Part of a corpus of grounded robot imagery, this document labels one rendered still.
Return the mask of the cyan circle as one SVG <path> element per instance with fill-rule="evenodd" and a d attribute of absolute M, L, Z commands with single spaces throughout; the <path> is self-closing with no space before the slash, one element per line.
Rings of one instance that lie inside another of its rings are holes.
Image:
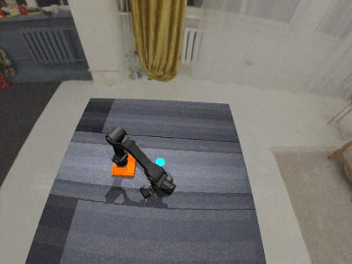
<path fill-rule="evenodd" d="M 160 165 L 160 166 L 162 166 L 162 165 L 165 164 L 165 161 L 164 161 L 163 159 L 159 158 L 159 159 L 157 159 L 157 160 L 155 161 L 155 163 L 158 164 L 158 165 Z"/>

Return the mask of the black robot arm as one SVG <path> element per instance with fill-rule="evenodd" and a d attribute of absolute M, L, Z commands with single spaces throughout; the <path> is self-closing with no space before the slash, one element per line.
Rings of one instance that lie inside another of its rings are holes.
<path fill-rule="evenodd" d="M 124 143 L 122 140 L 128 137 Z M 117 167 L 126 167 L 128 164 L 128 153 L 143 167 L 145 175 L 151 181 L 151 184 L 156 186 L 159 198 L 165 197 L 167 194 L 171 195 L 176 186 L 172 182 L 166 180 L 168 177 L 164 168 L 156 163 L 152 163 L 143 151 L 136 145 L 136 142 L 128 136 L 126 129 L 115 126 L 105 135 L 108 141 L 114 148 L 113 162 Z M 127 151 L 126 151 L 127 150 Z M 162 177 L 161 177 L 162 176 Z"/>

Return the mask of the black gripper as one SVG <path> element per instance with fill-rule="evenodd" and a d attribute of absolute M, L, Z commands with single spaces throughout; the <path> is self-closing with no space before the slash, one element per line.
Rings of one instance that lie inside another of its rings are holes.
<path fill-rule="evenodd" d="M 168 177 L 166 178 L 166 180 L 168 180 L 170 182 L 173 182 L 173 178 L 171 177 L 170 173 L 167 172 L 167 175 L 168 175 Z M 140 188 L 140 192 L 143 195 L 144 199 L 147 199 L 147 198 L 149 198 L 149 196 L 151 196 L 149 191 L 151 191 L 152 194 L 156 193 L 154 188 L 157 189 L 157 187 L 152 185 L 151 182 L 148 185 L 148 188 L 146 186 L 143 186 L 143 187 Z"/>

